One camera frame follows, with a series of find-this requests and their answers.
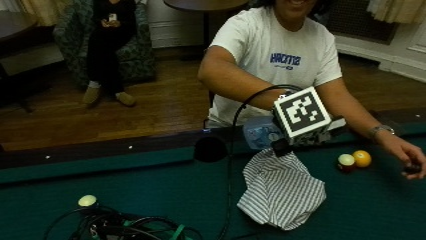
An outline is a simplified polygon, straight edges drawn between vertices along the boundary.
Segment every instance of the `woman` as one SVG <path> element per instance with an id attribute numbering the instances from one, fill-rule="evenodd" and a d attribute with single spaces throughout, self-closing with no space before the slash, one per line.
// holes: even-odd
<path id="1" fill-rule="evenodd" d="M 237 108 L 254 93 L 276 84 L 315 87 L 320 101 L 348 127 L 376 142 L 403 165 L 420 165 L 422 150 L 396 137 L 388 126 L 368 114 L 348 93 L 338 64 L 334 36 L 307 18 L 328 0 L 259 0 L 258 8 L 242 11 L 219 29 L 201 62 L 198 79 L 215 93 L 207 126 L 230 126 Z M 239 114 L 238 124 L 257 115 L 270 115 L 283 90 L 258 95 Z"/>
<path id="2" fill-rule="evenodd" d="M 93 22 L 87 44 L 87 76 L 90 79 L 82 102 L 91 105 L 99 97 L 99 88 L 130 107 L 134 98 L 123 92 L 115 51 L 135 33 L 134 0 L 93 0 Z"/>

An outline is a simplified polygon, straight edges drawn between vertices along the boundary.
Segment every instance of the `white t-shirt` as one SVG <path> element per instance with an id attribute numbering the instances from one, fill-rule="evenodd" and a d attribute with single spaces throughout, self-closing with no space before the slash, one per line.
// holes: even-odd
<path id="1" fill-rule="evenodd" d="M 307 88 L 342 76 L 331 33 L 307 18 L 296 32 L 287 31 L 270 7 L 251 8 L 233 16 L 210 46 L 223 47 L 238 66 L 274 85 Z M 239 106 L 241 102 L 215 95 L 209 119 L 230 126 Z M 237 124 L 258 115 L 270 115 L 270 111 L 247 106 Z"/>

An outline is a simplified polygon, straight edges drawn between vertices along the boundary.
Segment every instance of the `wooden floor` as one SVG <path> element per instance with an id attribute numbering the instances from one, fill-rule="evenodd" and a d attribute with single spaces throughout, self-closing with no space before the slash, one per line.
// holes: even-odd
<path id="1" fill-rule="evenodd" d="M 86 109 L 82 91 L 63 64 L 33 76 L 50 89 L 28 98 L 32 113 L 16 104 L 0 108 L 0 144 L 5 151 L 42 148 L 202 128 L 207 90 L 195 79 L 199 61 L 181 61 L 182 49 L 157 49 L 157 80 L 127 87 L 137 106 L 102 98 Z M 375 63 L 340 56 L 347 87 L 368 110 L 426 106 L 426 84 L 376 69 Z"/>

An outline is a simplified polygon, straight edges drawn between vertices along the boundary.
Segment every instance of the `wristwatch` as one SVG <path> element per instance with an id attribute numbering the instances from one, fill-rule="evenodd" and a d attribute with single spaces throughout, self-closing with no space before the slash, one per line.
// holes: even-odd
<path id="1" fill-rule="evenodd" d="M 388 127 L 387 125 L 378 125 L 376 127 L 371 128 L 368 131 L 368 137 L 371 139 L 371 141 L 375 143 L 375 134 L 382 131 L 386 130 L 388 131 L 391 134 L 395 134 L 395 131 L 391 127 Z"/>

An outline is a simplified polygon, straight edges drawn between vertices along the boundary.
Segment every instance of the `striped cloth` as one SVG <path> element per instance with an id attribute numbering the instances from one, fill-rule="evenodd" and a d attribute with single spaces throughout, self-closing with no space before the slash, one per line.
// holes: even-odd
<path id="1" fill-rule="evenodd" d="M 259 224 L 291 230 L 303 224 L 326 198 L 323 182 L 312 178 L 294 153 L 275 157 L 265 149 L 243 168 L 247 185 L 237 206 Z"/>

